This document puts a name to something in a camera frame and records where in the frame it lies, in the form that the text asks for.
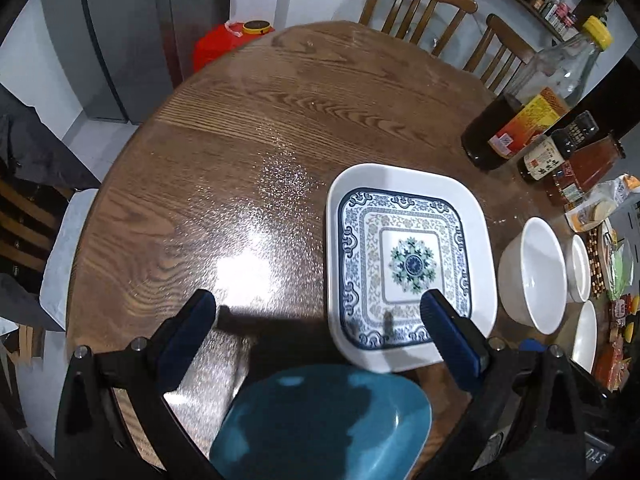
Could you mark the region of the large white bowl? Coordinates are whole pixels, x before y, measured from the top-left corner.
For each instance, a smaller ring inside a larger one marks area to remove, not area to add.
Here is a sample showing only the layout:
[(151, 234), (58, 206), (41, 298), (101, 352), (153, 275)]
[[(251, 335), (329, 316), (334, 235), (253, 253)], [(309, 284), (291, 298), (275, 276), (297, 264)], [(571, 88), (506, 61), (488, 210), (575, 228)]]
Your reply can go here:
[(566, 265), (555, 232), (541, 218), (529, 218), (503, 251), (498, 293), (514, 322), (543, 335), (560, 326), (566, 305)]

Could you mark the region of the small white bowl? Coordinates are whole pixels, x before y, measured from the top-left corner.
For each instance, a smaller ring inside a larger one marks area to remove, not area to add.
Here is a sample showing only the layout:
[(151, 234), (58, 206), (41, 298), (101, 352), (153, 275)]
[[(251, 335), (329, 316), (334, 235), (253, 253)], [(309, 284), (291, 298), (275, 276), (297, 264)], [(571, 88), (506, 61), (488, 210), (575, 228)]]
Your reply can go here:
[(576, 318), (572, 345), (572, 360), (590, 373), (596, 359), (598, 344), (597, 312), (591, 300), (587, 300)]

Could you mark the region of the blue patterned square plate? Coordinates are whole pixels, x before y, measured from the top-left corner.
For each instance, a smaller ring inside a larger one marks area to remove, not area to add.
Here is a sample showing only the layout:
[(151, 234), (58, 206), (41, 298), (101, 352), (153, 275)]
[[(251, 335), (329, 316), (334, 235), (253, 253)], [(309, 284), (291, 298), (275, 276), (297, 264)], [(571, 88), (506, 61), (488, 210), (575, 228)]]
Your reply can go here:
[(488, 227), (473, 193), (441, 174), (360, 164), (326, 200), (328, 324), (352, 364), (396, 373), (442, 359), (420, 315), (439, 290), (483, 335), (498, 294)]

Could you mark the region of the teal blue plate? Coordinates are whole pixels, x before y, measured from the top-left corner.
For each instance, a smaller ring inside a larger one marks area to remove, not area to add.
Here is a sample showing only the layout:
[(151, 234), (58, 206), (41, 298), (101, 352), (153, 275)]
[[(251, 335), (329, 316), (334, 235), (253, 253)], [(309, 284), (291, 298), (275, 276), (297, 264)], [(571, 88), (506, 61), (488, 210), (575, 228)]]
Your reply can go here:
[(309, 365), (242, 389), (209, 460), (226, 479), (405, 479), (431, 426), (411, 380)]

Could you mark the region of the white ribbed cup outer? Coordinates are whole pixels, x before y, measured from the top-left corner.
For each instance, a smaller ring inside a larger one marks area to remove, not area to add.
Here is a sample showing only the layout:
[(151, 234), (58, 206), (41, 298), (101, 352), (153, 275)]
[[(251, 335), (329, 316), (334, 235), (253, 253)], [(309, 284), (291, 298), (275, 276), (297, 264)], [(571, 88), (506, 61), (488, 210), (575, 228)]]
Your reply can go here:
[(591, 292), (589, 256), (585, 243), (578, 235), (574, 235), (566, 244), (565, 266), (567, 301), (587, 301)]

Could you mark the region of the orange strawberry basket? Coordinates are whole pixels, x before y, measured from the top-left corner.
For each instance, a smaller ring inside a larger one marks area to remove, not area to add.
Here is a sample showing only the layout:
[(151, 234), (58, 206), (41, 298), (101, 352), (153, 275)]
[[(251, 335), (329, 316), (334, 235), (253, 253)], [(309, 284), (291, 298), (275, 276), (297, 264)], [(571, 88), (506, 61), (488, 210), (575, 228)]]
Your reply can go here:
[(594, 368), (594, 378), (608, 391), (620, 390), (629, 377), (630, 359), (624, 359), (624, 343), (624, 337), (618, 335), (601, 352)]

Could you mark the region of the green snack bag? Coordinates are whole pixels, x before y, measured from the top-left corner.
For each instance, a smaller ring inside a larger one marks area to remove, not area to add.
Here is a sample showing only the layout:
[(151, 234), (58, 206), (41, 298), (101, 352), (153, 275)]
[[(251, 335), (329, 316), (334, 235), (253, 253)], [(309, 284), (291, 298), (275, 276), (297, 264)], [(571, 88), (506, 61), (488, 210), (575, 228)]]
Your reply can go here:
[(620, 299), (634, 281), (634, 258), (626, 238), (620, 237), (610, 220), (602, 224), (602, 256), (608, 298)]

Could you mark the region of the chair with white cushion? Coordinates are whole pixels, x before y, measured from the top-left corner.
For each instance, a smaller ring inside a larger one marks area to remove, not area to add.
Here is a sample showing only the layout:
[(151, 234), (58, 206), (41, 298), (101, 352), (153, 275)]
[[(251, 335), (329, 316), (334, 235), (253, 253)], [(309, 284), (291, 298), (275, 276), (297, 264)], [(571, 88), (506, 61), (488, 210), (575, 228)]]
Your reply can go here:
[(70, 277), (81, 232), (98, 191), (1, 178), (1, 318), (66, 330)]

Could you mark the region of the flour bag with window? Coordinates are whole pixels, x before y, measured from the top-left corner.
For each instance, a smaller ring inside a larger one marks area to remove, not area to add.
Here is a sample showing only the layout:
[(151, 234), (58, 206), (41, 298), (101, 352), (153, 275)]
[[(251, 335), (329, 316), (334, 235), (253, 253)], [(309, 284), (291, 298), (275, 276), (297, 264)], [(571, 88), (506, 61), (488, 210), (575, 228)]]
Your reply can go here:
[(590, 231), (606, 220), (632, 194), (639, 193), (639, 179), (631, 174), (596, 184), (584, 199), (565, 213), (575, 233)]

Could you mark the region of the red chili sauce bottle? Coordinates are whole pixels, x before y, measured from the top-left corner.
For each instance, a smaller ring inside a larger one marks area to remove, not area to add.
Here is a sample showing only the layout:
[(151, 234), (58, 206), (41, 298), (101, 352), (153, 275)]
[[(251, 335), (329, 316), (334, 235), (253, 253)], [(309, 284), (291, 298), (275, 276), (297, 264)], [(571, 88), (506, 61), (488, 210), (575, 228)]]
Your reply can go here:
[(579, 202), (624, 157), (622, 144), (610, 134), (580, 148), (542, 179), (548, 199), (554, 206)]

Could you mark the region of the small soy sauce bottle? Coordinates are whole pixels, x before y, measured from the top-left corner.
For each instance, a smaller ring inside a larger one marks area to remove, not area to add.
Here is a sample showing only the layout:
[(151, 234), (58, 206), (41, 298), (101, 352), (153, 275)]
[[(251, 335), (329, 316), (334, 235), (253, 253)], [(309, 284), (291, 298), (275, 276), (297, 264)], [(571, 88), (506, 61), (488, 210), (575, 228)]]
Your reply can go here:
[(521, 177), (525, 182), (532, 183), (548, 176), (598, 131), (599, 127), (588, 110), (578, 114), (567, 126), (544, 136), (518, 161)]

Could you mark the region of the vinegar bottle yellow cap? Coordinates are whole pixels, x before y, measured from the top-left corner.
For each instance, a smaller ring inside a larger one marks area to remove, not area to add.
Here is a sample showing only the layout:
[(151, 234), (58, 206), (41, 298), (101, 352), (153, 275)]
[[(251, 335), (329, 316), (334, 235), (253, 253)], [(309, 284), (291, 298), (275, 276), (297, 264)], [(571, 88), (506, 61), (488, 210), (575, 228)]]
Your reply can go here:
[(545, 134), (580, 101), (598, 56), (612, 43), (606, 25), (590, 16), (578, 34), (537, 52), (462, 134), (473, 165), (494, 170)]

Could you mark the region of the red plastic jug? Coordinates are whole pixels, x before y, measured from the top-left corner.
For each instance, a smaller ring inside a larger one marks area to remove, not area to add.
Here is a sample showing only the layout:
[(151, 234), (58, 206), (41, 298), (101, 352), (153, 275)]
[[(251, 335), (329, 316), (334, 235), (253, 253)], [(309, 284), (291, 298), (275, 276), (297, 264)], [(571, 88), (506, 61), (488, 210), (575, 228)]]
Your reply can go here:
[(226, 53), (273, 31), (272, 25), (263, 20), (244, 23), (226, 21), (218, 25), (195, 43), (192, 52), (194, 73)]

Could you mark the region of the wooden chair right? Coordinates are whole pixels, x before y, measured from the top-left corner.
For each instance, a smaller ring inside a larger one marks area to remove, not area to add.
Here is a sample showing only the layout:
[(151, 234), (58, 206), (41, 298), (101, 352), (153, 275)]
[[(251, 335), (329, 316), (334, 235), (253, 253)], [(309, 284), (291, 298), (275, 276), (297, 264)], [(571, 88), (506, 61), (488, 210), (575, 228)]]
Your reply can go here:
[(480, 82), (498, 94), (518, 70), (534, 56), (535, 50), (497, 14), (489, 14), (482, 38), (463, 66), (480, 76)]

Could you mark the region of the wooden chair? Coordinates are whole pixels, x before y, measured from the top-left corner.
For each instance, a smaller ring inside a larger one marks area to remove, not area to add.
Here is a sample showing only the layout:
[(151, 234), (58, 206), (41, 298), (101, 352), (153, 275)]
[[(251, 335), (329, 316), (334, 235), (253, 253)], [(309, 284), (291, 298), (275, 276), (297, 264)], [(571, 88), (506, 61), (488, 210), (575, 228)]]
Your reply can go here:
[[(358, 21), (360, 25), (370, 25), (377, 3), (378, 0), (364, 2)], [(435, 45), (431, 50), (431, 54), (438, 58), (448, 46), (463, 19), (477, 12), (478, 4), (475, 0), (393, 0), (381, 32), (386, 35), (391, 35), (394, 32), (396, 39), (408, 40), (410, 44), (417, 46), (426, 32), (427, 25), (434, 18), (435, 10), (439, 4), (452, 6), (456, 12), (444, 32), (435, 40)]]
[(534, 56), (535, 50), (497, 14), (489, 14), (482, 38), (463, 66), (480, 76), (480, 82), (498, 94), (518, 70)]

